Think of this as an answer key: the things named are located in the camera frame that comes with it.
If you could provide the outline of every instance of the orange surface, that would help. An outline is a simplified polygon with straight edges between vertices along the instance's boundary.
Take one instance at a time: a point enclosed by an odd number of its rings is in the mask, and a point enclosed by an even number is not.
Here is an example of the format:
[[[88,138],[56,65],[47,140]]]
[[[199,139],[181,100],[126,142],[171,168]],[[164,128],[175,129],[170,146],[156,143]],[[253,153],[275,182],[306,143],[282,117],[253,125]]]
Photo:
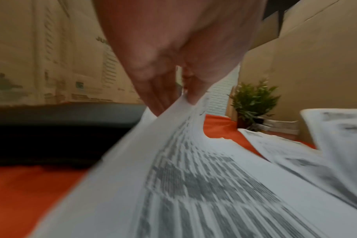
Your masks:
[[[232,139],[259,154],[229,118],[207,115],[204,132],[211,138]],[[0,167],[0,238],[27,235],[86,171],[42,166]]]

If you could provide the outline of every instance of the skin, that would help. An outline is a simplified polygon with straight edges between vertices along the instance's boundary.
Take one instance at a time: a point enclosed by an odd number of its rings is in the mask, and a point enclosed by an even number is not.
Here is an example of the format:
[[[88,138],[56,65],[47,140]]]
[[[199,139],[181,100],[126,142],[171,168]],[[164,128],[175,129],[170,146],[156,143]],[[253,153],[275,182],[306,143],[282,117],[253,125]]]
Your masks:
[[[99,22],[137,93],[155,115],[178,98],[183,68],[189,103],[242,60],[266,0],[93,0]]]

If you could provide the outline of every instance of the potted plant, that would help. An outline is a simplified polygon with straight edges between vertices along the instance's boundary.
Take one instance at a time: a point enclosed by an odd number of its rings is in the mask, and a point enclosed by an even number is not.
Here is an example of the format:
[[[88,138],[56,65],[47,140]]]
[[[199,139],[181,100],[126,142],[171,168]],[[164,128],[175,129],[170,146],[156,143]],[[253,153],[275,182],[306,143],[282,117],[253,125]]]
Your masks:
[[[247,128],[256,122],[259,116],[271,116],[267,113],[272,110],[280,96],[273,96],[278,87],[268,87],[266,81],[260,81],[258,85],[241,83],[236,89],[232,106],[237,111],[237,128]]]

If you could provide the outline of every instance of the plant pot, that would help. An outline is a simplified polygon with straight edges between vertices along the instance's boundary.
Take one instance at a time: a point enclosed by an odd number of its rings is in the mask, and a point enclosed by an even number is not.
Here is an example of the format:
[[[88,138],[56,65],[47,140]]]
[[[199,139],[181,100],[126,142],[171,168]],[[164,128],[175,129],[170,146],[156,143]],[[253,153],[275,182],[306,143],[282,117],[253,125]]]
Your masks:
[[[246,129],[248,128],[252,123],[248,121],[244,121],[243,118],[240,117],[239,114],[237,114],[237,128],[241,129]]]

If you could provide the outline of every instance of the orange tablecloth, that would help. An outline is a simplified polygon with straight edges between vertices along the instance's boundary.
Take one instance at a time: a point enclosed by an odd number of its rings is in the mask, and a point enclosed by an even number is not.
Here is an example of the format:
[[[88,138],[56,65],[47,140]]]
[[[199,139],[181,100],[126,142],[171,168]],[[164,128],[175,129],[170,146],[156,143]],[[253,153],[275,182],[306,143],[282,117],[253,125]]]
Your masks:
[[[211,138],[232,139],[259,155],[236,130],[236,122],[229,118],[207,115],[204,132]],[[39,218],[86,171],[42,166],[0,167],[0,238],[21,238],[27,235]]]

